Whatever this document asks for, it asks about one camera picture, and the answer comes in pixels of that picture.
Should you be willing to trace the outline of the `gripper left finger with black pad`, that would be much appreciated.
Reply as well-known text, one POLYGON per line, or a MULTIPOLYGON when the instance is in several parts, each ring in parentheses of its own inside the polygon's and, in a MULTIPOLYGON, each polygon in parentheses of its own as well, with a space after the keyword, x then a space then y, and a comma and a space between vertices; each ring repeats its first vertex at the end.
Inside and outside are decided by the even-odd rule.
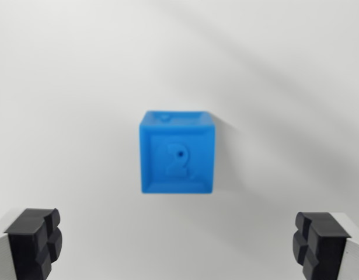
POLYGON ((47 279, 62 249, 58 209, 14 208, 0 219, 0 279, 47 279))

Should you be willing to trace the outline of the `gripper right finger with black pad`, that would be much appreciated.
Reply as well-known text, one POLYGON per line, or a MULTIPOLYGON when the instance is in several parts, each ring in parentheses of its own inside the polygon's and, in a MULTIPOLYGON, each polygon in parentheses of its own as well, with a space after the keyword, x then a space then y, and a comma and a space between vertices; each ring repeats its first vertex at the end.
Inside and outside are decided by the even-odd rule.
POLYGON ((359 279, 359 228, 344 213, 299 212, 292 240, 306 279, 359 279))

